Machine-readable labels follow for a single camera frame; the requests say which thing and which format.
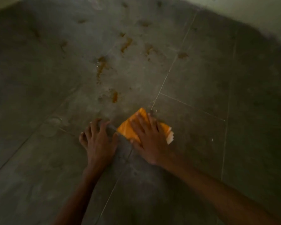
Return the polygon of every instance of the left hand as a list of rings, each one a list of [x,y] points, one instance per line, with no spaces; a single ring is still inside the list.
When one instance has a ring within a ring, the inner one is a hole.
[[[113,159],[118,146],[118,135],[115,133],[112,137],[112,142],[109,142],[106,126],[109,122],[102,122],[100,131],[98,131],[98,122],[100,118],[94,121],[85,128],[79,136],[79,142],[87,152],[88,165],[85,172],[95,173],[100,175]]]

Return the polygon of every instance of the gray tile floor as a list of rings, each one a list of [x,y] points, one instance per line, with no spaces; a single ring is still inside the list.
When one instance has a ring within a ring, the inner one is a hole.
[[[173,127],[173,150],[281,217],[276,42],[180,0],[25,0],[0,11],[0,224],[50,224],[86,164],[81,130],[140,107]],[[124,223],[217,217],[125,147],[84,220]]]

